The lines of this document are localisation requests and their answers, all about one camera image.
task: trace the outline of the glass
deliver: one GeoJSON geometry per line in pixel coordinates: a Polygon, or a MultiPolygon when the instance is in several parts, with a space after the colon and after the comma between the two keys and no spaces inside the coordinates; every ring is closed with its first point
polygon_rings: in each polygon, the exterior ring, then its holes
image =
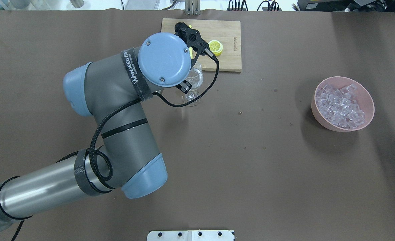
{"type": "MultiPolygon", "coordinates": [[[[200,95],[197,89],[199,89],[203,83],[203,74],[202,74],[202,66],[200,65],[199,62],[196,62],[196,64],[194,64],[194,66],[191,68],[185,80],[192,85],[190,91],[182,96],[182,102],[187,103],[200,95]]],[[[199,103],[199,101],[200,99],[191,103],[188,106],[196,106],[199,103]]]]}

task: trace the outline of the lemon slice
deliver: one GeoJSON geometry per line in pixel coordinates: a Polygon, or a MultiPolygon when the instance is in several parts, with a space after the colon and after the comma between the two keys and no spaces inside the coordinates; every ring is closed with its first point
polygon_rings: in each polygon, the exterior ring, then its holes
{"type": "Polygon", "coordinates": [[[209,50],[214,53],[215,56],[220,56],[223,52],[223,44],[218,40],[209,41],[209,50]]]}

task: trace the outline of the brown table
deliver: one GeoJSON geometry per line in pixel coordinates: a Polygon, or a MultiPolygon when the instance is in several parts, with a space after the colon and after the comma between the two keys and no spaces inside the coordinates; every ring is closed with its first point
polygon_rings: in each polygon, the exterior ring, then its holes
{"type": "MultiPolygon", "coordinates": [[[[180,10],[0,12],[0,181],[87,147],[96,125],[70,107],[64,74],[140,46],[166,17],[190,18],[180,10]]],[[[241,21],[243,71],[220,73],[196,107],[143,104],[167,183],[138,200],[118,189],[37,214],[17,240],[146,240],[161,229],[234,229],[238,241],[395,240],[395,13],[191,18],[241,21]],[[371,93],[367,128],[336,133],[313,118],[312,92],[336,75],[371,93]]],[[[164,94],[180,101],[178,91],[164,94]]]]}

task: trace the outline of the plastic container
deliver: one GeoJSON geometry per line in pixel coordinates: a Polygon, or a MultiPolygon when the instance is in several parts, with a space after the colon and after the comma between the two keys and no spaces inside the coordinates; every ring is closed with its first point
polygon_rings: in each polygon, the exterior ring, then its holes
{"type": "Polygon", "coordinates": [[[352,80],[350,78],[346,77],[341,77],[341,76],[334,76],[330,78],[326,78],[323,80],[315,89],[314,95],[312,97],[312,102],[311,102],[311,108],[312,108],[312,113],[314,114],[315,119],[325,128],[329,130],[334,130],[338,132],[349,132],[349,131],[355,131],[355,130],[361,130],[368,126],[370,122],[373,120],[373,116],[375,115],[375,104],[373,103],[372,96],[370,96],[370,93],[364,88],[361,84],[359,84],[357,81],[352,80]],[[365,119],[364,119],[364,124],[361,125],[358,128],[355,129],[346,129],[346,128],[340,128],[337,127],[333,124],[331,124],[327,119],[324,118],[324,116],[320,113],[320,111],[317,108],[317,102],[315,100],[315,95],[317,93],[317,90],[324,87],[326,84],[331,84],[334,88],[341,89],[347,85],[350,84],[355,84],[357,86],[356,89],[356,97],[355,99],[357,100],[358,105],[360,106],[361,110],[364,111],[366,114],[365,119]]]}

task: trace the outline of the wooden board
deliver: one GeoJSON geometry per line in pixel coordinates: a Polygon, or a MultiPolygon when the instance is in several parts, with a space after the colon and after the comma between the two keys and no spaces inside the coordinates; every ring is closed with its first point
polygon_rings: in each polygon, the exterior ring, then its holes
{"type": "MultiPolygon", "coordinates": [[[[241,48],[241,23],[239,21],[220,20],[197,20],[164,18],[161,32],[175,33],[174,26],[178,22],[191,25],[199,30],[202,38],[209,42],[213,39],[223,44],[223,53],[218,56],[220,71],[242,71],[242,48],[241,48]]],[[[215,71],[215,63],[207,56],[199,56],[197,60],[203,70],[215,71]]]]}

